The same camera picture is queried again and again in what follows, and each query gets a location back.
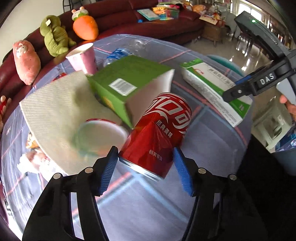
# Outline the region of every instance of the can bottom rim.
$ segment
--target can bottom rim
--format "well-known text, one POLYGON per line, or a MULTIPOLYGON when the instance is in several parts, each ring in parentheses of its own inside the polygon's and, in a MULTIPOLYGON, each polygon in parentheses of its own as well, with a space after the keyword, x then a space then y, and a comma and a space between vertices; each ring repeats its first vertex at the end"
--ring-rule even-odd
POLYGON ((140 173, 140 174, 142 174, 142 175, 144 175, 144 176, 146 176, 146 177, 148 177, 148 178, 150 178, 150 179, 152 179, 154 181, 159 181, 159 180, 164 179, 161 176, 159 176, 159 175, 157 175, 157 174, 155 174, 155 173, 153 173, 153 172, 151 172, 151 171, 149 171, 149 170, 147 170, 147 169, 145 169, 145 168, 143 168, 143 167, 141 167, 141 166, 139 166, 137 164, 134 164, 134 163, 122 158, 122 157, 119 157, 119 160, 122 163, 124 163, 125 165, 129 166, 131 169, 135 170, 136 172, 138 172, 138 173, 140 173))

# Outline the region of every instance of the plastic bottle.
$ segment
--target plastic bottle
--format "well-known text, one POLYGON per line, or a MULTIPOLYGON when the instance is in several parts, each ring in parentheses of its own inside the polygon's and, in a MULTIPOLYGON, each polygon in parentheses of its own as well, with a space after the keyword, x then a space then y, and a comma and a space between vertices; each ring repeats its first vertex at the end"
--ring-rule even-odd
POLYGON ((114 61, 128 55, 144 57, 146 52, 146 43, 141 39, 133 39, 127 45, 115 49, 104 61, 103 66, 113 63, 114 61))

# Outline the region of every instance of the wooden side table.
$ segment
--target wooden side table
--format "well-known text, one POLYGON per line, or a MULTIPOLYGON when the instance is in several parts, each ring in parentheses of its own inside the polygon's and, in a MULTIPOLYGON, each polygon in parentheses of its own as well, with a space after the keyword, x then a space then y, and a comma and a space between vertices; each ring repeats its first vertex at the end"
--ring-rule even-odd
POLYGON ((216 47, 217 41, 223 43, 223 36, 226 35, 226 32, 227 29, 225 27, 206 22, 202 37, 214 41, 214 45, 216 47))

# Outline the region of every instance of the white and green box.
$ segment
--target white and green box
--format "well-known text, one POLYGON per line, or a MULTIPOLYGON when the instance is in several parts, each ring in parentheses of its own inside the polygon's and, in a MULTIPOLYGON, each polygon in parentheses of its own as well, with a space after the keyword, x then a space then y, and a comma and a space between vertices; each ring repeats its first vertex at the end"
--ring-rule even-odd
POLYGON ((252 99, 250 97, 242 96, 229 103, 223 101, 223 92, 235 84, 201 59, 183 63, 181 67, 185 81, 202 94, 232 127, 241 123, 251 108, 252 99))

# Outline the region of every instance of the teal stool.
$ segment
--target teal stool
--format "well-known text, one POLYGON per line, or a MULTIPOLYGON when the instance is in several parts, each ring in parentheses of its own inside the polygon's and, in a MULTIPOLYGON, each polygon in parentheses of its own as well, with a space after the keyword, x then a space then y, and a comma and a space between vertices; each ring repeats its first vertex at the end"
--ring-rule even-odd
POLYGON ((232 71, 239 74, 241 77, 245 77, 245 73, 241 70, 241 68, 238 67, 235 63, 230 62, 228 59, 220 57, 218 55, 207 55, 207 57, 218 62, 219 64, 222 64, 226 68, 231 69, 232 71))

